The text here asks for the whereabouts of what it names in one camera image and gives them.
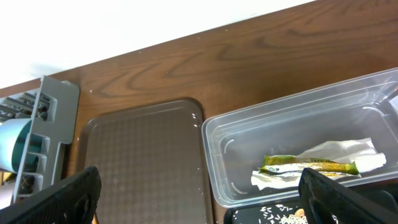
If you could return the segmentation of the light blue bowl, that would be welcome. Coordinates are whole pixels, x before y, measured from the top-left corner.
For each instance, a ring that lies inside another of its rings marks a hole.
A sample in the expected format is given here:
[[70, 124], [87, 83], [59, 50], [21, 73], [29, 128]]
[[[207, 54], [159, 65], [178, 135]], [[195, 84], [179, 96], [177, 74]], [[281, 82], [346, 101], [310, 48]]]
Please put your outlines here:
[[[17, 173], [22, 159], [27, 134], [30, 131], [31, 119], [9, 119], [1, 125], [1, 169]], [[40, 153], [42, 138], [33, 135], [30, 139], [30, 152]], [[25, 171], [33, 172], [39, 158], [28, 154], [25, 159]]]

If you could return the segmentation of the green snack wrapper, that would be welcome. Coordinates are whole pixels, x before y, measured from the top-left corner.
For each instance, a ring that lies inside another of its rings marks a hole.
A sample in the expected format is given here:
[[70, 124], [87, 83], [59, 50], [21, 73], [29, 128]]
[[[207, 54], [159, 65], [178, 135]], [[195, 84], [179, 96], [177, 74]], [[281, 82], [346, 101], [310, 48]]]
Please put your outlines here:
[[259, 169], [271, 174], [284, 174], [301, 172], [306, 168], [318, 172], [339, 172], [349, 175], [359, 174], [355, 162], [339, 163], [328, 159], [296, 156], [265, 156], [264, 164]]

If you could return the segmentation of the white pink-rimmed bowl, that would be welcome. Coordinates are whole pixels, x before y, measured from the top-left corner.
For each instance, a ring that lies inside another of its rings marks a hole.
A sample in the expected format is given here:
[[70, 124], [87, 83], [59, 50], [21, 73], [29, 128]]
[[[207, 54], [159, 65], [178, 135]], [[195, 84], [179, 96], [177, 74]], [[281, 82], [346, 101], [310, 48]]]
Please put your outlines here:
[[0, 209], [4, 209], [12, 203], [15, 183], [0, 186]]

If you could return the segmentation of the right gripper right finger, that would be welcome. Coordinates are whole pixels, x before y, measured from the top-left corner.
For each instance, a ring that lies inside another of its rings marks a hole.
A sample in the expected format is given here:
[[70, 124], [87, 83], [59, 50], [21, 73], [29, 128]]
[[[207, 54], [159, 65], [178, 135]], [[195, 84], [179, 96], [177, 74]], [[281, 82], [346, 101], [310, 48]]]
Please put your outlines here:
[[306, 168], [298, 192], [309, 223], [397, 223], [397, 199], [385, 190], [356, 192]]

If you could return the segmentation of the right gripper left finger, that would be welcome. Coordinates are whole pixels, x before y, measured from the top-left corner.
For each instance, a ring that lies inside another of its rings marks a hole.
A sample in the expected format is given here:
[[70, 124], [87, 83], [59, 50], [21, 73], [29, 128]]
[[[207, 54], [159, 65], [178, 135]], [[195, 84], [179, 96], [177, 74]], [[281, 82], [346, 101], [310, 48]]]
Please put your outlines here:
[[1, 210], [1, 223], [91, 223], [101, 193], [97, 167], [89, 166]]

